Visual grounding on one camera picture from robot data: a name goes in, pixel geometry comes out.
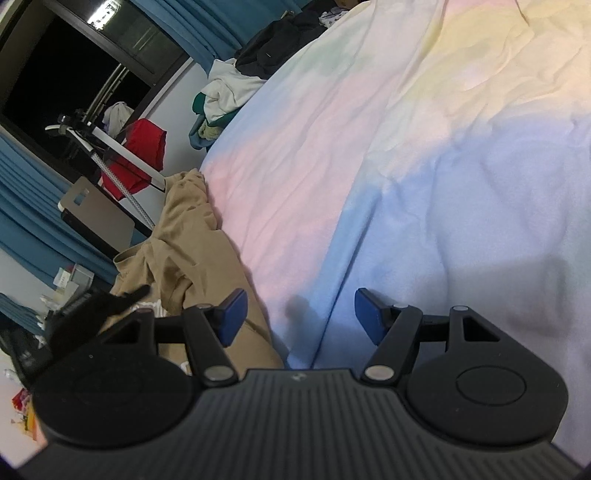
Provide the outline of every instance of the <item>white wall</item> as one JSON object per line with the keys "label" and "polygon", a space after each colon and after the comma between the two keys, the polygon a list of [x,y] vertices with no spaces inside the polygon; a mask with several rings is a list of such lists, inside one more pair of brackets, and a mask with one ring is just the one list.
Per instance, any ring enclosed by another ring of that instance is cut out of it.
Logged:
{"label": "white wall", "polygon": [[[0,374],[5,368],[12,368],[12,364],[10,358],[0,351]],[[39,450],[37,442],[10,423],[15,418],[11,400],[20,389],[20,385],[0,375],[0,454],[14,467],[20,466]]]}
{"label": "white wall", "polygon": [[0,249],[0,292],[36,312],[44,310],[41,295],[53,290]]}
{"label": "white wall", "polygon": [[[193,99],[206,84],[207,74],[201,65],[192,62],[160,100],[144,112],[144,117],[166,131],[164,176],[199,168],[205,158],[205,149],[195,150],[191,147],[189,131],[197,118],[192,110]],[[134,197],[154,223],[158,223],[164,207],[164,194],[148,187]],[[123,199],[121,205],[138,217],[128,200]]]}

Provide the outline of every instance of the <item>wrinkled bedsheet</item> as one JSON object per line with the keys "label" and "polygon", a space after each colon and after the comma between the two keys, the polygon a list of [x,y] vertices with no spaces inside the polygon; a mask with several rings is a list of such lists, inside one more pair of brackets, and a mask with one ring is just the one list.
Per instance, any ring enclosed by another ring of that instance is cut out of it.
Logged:
{"label": "wrinkled bedsheet", "polygon": [[591,7],[372,0],[249,101],[203,171],[290,366],[359,371],[353,295],[467,304],[557,369],[591,460]]}

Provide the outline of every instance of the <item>pile of clothes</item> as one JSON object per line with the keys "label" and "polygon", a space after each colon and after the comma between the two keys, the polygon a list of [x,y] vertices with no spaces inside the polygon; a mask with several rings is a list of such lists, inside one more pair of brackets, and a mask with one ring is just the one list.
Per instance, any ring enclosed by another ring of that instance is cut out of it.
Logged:
{"label": "pile of clothes", "polygon": [[197,121],[189,133],[193,148],[208,148],[240,108],[296,52],[321,36],[347,10],[334,7],[319,18],[314,11],[286,12],[256,34],[234,58],[215,60],[208,84],[195,97]]}

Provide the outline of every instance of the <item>ribbed plastic surface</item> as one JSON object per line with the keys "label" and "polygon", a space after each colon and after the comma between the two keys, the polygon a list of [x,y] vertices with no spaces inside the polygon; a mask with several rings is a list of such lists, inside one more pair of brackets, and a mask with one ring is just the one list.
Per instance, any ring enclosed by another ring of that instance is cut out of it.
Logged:
{"label": "ribbed plastic surface", "polygon": [[450,445],[390,390],[347,370],[251,371],[205,393],[162,437],[111,452],[52,445],[20,472],[37,480],[558,480],[578,467],[547,443],[512,452]]}

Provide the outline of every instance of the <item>metal screw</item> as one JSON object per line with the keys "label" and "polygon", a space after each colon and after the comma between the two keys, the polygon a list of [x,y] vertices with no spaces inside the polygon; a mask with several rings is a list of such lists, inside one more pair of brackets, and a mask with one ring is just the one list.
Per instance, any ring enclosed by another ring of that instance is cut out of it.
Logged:
{"label": "metal screw", "polygon": [[394,370],[386,365],[372,365],[365,369],[365,376],[376,382],[385,382],[394,376]]}
{"label": "metal screw", "polygon": [[213,367],[206,368],[203,374],[211,382],[224,382],[233,377],[234,370],[226,367],[226,365],[214,365]]}

